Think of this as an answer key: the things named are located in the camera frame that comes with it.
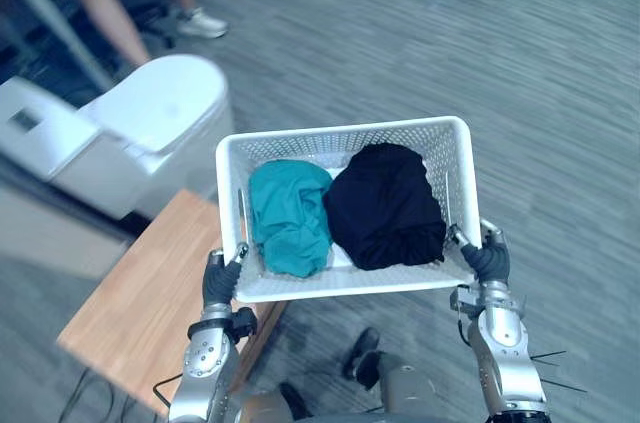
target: laundry basket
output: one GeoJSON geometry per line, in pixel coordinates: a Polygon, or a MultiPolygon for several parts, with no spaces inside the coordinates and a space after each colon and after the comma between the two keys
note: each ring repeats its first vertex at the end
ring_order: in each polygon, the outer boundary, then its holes
{"type": "Polygon", "coordinates": [[[227,136],[216,150],[222,242],[229,260],[237,244],[250,250],[242,263],[236,298],[242,302],[294,300],[322,296],[444,288],[469,283],[473,274],[460,251],[445,245],[445,261],[381,270],[356,268],[335,243],[327,267],[309,278],[275,274],[265,268],[253,241],[249,177],[263,163],[305,160],[333,176],[364,146],[404,145],[422,155],[427,179],[447,226],[457,223],[480,246],[480,223],[469,127],[457,117],[247,133],[227,136]]]}

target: black garment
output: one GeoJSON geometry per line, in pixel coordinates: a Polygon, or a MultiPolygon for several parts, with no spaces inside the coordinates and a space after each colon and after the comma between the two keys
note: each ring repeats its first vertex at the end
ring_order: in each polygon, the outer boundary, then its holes
{"type": "Polygon", "coordinates": [[[334,241],[363,270],[444,260],[446,225],[422,157],[404,146],[368,145],[324,195],[334,241]]]}

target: metal pole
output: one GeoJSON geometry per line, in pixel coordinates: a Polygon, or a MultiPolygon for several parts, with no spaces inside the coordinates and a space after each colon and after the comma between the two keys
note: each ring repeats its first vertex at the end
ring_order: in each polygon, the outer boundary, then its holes
{"type": "Polygon", "coordinates": [[[51,31],[67,45],[82,71],[101,91],[108,91],[113,88],[114,82],[112,78],[80,41],[67,23],[64,15],[51,0],[25,1],[51,31]]]}

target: toilet lid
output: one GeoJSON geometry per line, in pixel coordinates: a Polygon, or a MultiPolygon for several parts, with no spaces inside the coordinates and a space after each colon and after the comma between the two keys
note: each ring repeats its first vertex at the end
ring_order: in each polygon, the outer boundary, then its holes
{"type": "Polygon", "coordinates": [[[224,74],[214,63],[170,55],[141,66],[83,113],[132,143],[161,152],[222,104],[225,95],[224,74]]]}

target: teal cloth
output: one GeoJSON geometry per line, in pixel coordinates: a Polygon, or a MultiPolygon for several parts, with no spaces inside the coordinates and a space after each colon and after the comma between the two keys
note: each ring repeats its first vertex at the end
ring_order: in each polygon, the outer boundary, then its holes
{"type": "Polygon", "coordinates": [[[331,181],[306,161],[270,161],[253,172],[253,239],[269,270],[306,277],[327,265],[331,235],[322,196],[331,181]]]}

